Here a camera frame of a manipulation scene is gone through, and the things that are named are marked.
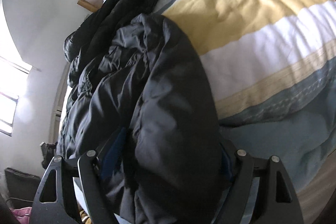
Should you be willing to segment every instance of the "white wall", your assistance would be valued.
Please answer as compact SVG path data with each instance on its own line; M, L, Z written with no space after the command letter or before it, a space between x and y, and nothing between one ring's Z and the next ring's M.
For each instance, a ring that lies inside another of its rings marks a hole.
M62 45L89 13L78 0L2 0L11 36L32 69L21 96L12 137L0 133L0 172L6 167L43 175L39 144L48 142L66 61Z

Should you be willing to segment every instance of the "pink fabric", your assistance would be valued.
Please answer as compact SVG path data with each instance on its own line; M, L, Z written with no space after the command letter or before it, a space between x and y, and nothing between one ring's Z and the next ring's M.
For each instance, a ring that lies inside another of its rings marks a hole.
M30 213L32 211L31 207L22 208L22 209L11 209L13 215L21 224L28 224Z

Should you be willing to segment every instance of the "black puffer jacket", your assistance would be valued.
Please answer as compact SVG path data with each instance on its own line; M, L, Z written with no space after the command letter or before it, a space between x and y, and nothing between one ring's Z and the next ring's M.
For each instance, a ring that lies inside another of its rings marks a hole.
M73 91L57 152L79 156L126 127L121 164L102 182L111 209L131 223L206 223L221 192L221 151L199 57L161 15L117 30L156 1L107 0L66 40Z

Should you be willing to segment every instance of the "yellow stripe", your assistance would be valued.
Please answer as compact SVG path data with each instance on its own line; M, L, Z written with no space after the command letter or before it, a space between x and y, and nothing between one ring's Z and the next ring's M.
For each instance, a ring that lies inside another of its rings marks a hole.
M219 118L225 118L256 106L282 90L291 88L336 56L336 39L299 62L261 80L253 86L215 103Z
M188 35L199 55L327 0L177 0L163 15Z

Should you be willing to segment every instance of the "bed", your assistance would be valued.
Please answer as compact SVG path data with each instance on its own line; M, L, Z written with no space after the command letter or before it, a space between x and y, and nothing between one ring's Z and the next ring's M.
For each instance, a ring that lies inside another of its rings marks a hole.
M94 12L103 1L78 4ZM336 188L335 0L159 0L154 12L199 54L222 135L279 155L313 223ZM242 223L252 206L253 193Z

